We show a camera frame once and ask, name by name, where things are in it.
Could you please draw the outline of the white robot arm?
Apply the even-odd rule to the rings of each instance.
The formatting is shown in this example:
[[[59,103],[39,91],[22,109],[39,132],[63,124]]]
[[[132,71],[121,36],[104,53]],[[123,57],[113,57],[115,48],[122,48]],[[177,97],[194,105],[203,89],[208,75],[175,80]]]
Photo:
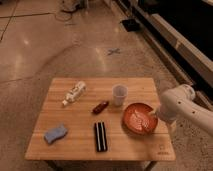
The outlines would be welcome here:
[[[196,104],[195,97],[195,90],[188,84],[168,89],[161,94],[160,105],[150,115],[164,121],[170,132],[175,131],[177,116],[181,115],[213,137],[213,111]]]

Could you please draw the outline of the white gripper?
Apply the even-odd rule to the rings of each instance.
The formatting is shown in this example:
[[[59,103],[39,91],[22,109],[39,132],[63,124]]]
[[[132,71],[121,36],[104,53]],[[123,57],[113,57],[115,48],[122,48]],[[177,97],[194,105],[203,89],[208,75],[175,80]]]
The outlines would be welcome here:
[[[165,105],[160,105],[156,109],[153,109],[149,112],[149,115],[158,117],[160,120],[168,124],[172,124],[177,118],[177,115]]]

